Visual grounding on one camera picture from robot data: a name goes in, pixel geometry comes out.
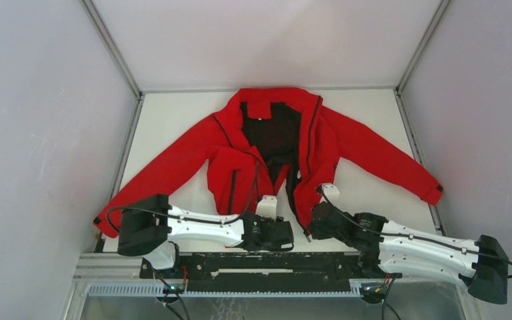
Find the red jacket black lining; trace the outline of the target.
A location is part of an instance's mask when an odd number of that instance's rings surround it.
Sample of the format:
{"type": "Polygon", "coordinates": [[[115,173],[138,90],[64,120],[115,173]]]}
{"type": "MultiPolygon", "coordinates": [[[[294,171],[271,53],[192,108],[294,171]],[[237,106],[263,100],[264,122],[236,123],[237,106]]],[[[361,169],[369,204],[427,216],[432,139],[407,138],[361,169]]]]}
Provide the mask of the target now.
{"type": "Polygon", "coordinates": [[[206,165],[218,214],[254,212],[262,197],[284,187],[297,222],[306,229],[320,202],[317,188],[334,181],[340,159],[430,205],[442,196],[440,182],[414,158],[368,126],[326,107],[321,96],[295,87],[244,88],[138,172],[93,224],[116,237],[122,207],[170,195],[206,165]]]}

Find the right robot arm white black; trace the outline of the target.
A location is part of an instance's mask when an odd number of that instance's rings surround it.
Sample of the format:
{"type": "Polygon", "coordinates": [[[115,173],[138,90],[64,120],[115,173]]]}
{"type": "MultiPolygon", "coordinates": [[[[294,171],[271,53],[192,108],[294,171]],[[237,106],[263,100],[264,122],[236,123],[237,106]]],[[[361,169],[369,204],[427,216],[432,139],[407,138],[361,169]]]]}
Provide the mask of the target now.
{"type": "Polygon", "coordinates": [[[314,206],[309,230],[360,252],[360,272],[412,275],[464,285],[476,299],[507,303],[509,258],[496,238],[456,239],[414,230],[373,213],[343,212],[328,202],[314,206]]]}

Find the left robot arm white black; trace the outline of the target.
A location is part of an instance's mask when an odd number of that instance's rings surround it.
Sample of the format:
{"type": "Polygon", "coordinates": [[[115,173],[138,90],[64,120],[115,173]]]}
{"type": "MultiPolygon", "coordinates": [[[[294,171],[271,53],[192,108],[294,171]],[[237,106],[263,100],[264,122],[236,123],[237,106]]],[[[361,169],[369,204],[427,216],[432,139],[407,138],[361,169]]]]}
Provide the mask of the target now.
{"type": "Polygon", "coordinates": [[[170,205],[167,195],[154,195],[119,210],[117,254],[142,257],[166,278],[181,271],[181,240],[218,243],[248,252],[285,252],[294,247],[290,222],[254,213],[196,213],[170,205]]]}

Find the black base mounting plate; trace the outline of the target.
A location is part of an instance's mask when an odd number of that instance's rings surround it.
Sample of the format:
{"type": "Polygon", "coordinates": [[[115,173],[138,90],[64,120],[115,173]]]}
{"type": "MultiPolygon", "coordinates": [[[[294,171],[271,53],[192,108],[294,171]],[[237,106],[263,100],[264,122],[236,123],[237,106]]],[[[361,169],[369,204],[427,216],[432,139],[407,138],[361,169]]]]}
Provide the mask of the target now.
{"type": "Polygon", "coordinates": [[[154,270],[146,259],[142,279],[164,280],[181,292],[187,287],[206,291],[343,289],[350,282],[381,282],[387,276],[363,261],[360,253],[191,253],[178,256],[177,265],[154,270]]]}

